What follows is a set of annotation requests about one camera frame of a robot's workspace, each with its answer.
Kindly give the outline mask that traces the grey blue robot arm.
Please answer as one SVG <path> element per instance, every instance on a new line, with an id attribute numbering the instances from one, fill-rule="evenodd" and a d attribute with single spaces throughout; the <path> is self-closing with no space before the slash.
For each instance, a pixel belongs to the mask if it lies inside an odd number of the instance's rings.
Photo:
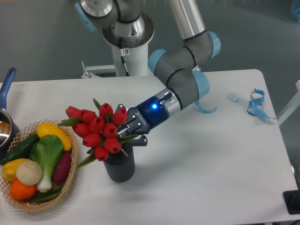
<path id="1" fill-rule="evenodd" d="M 145 146 L 146 135 L 156 126 L 208 92 L 209 83 L 199 66 L 219 53 L 221 43 L 208 32 L 194 0 L 169 2 L 183 46 L 169 53 L 148 53 L 154 35 L 152 20 L 137 0 L 79 0 L 75 9 L 90 31 L 101 30 L 112 48 L 117 76 L 142 76 L 151 72 L 165 89 L 128 110 L 120 139 L 131 146 Z"/>

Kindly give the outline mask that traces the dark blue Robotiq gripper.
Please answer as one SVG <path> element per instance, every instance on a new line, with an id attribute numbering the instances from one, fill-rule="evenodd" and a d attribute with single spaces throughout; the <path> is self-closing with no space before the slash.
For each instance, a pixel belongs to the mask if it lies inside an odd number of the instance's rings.
<path id="1" fill-rule="evenodd" d="M 165 97 L 152 96 L 128 111 L 121 107 L 113 114 L 114 125 L 120 126 L 126 122 L 127 135 L 141 135 L 129 141 L 129 146 L 147 146 L 148 139 L 145 134 L 168 119 L 169 114 L 163 106 L 164 100 Z"/>

